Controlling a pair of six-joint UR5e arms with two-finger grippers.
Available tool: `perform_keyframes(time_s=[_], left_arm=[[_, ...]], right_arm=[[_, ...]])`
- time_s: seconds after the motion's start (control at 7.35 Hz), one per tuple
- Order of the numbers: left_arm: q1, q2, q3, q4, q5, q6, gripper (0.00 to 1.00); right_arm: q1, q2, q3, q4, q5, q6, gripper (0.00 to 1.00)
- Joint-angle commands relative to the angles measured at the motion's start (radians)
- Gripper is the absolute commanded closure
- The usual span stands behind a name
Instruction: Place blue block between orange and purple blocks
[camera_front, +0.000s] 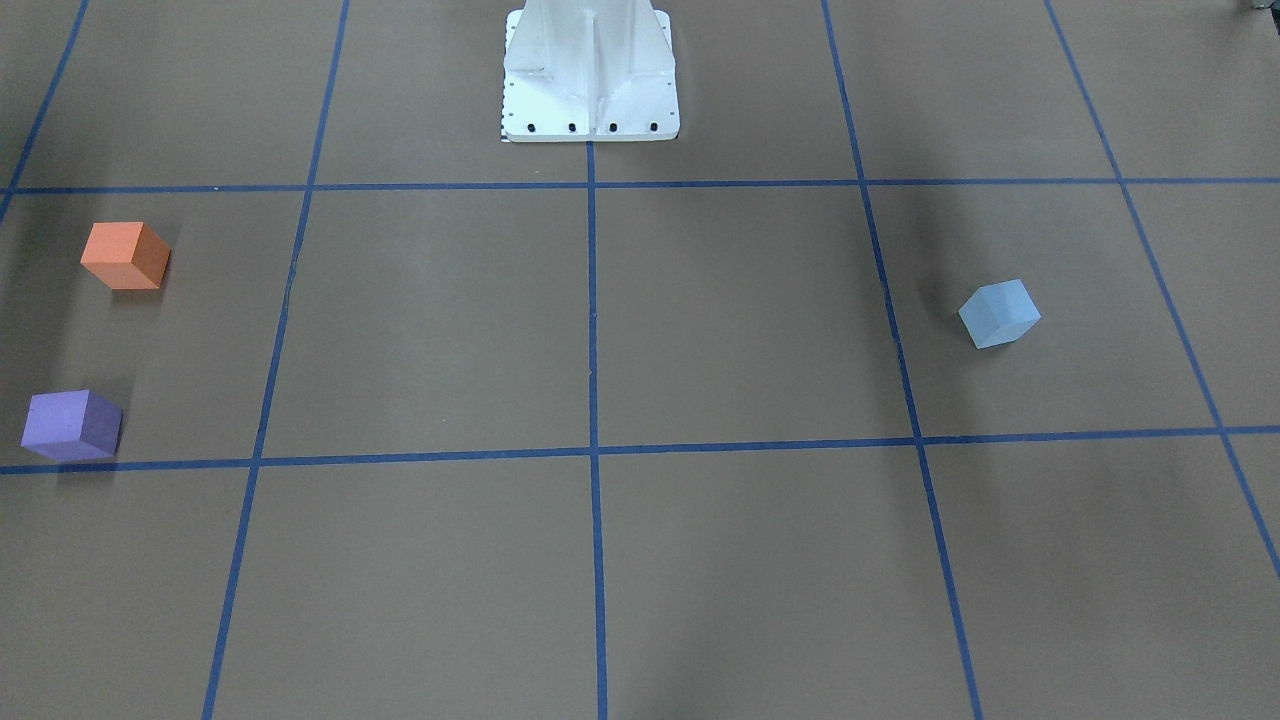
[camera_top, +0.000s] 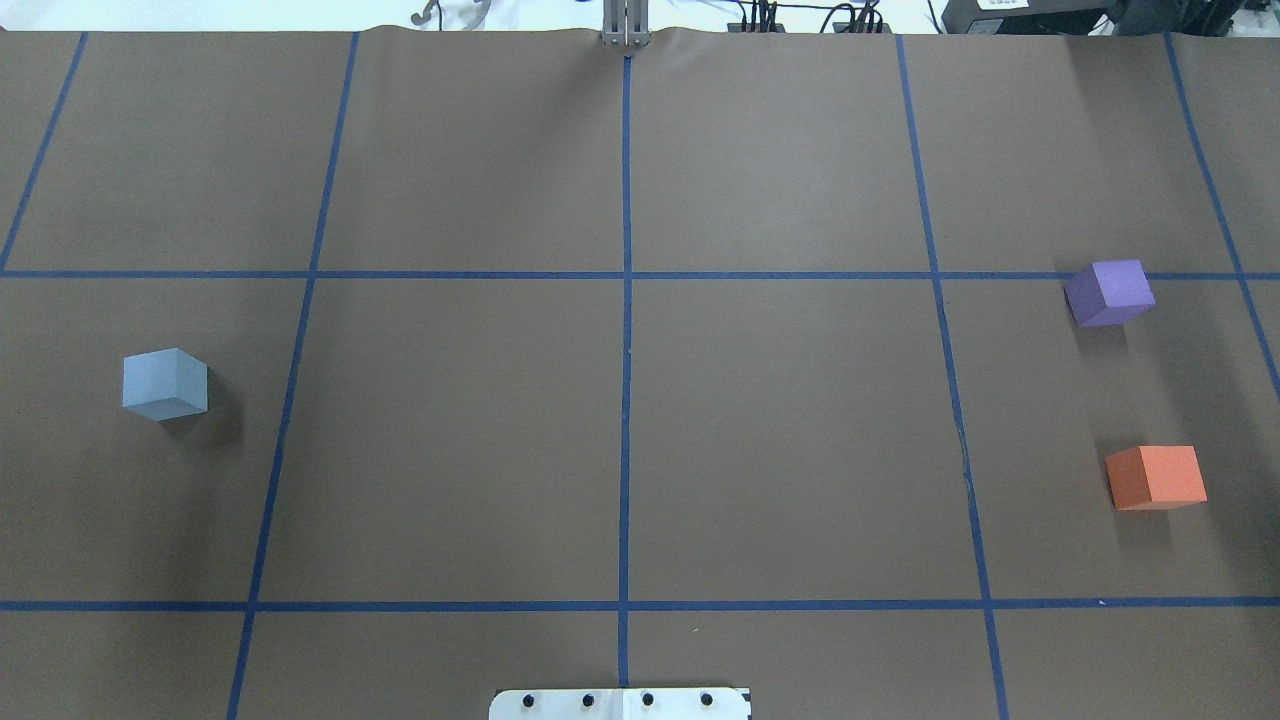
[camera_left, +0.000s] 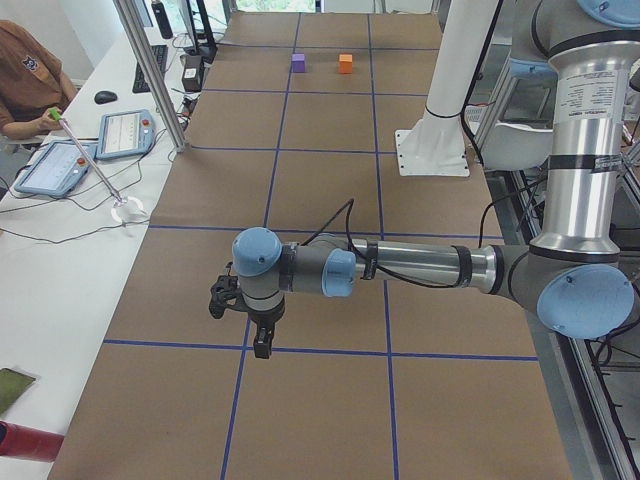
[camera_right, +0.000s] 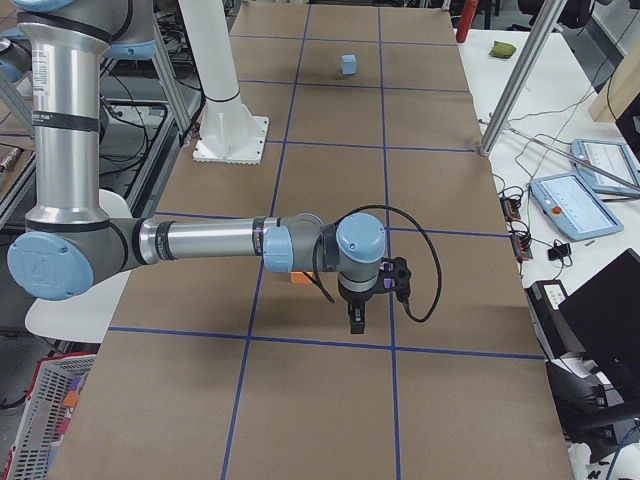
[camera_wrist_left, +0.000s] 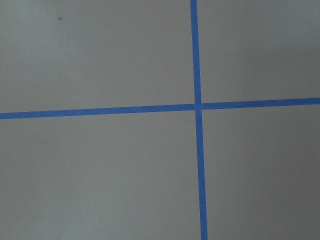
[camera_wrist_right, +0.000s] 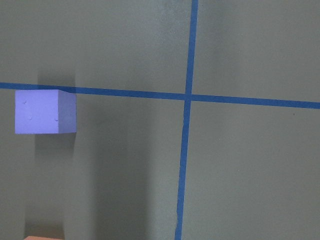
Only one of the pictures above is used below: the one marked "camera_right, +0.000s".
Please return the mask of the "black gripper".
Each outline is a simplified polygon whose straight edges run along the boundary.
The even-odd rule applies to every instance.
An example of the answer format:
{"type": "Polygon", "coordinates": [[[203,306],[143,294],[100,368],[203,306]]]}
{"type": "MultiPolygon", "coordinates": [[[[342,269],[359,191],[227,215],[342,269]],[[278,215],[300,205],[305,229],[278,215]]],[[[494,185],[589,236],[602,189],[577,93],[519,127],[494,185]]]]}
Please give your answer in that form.
{"type": "Polygon", "coordinates": [[[348,313],[351,316],[351,333],[363,334],[365,332],[365,306],[373,293],[370,290],[356,292],[340,284],[339,294],[347,302],[348,313]]]}

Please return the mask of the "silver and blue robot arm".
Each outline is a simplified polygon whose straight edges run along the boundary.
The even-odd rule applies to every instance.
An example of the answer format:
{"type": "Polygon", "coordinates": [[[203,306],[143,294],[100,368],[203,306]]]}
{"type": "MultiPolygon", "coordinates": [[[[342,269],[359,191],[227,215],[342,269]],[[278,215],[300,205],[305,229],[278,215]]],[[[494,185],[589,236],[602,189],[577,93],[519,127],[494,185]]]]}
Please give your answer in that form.
{"type": "Polygon", "coordinates": [[[149,1],[20,1],[32,47],[36,203],[7,264],[34,297],[66,300],[127,270],[185,258],[258,256],[274,272],[334,272],[350,330],[365,305],[391,288],[385,234],[357,210],[336,224],[312,214],[211,223],[114,218],[99,204],[100,69],[104,56],[149,58],[149,1]]]}

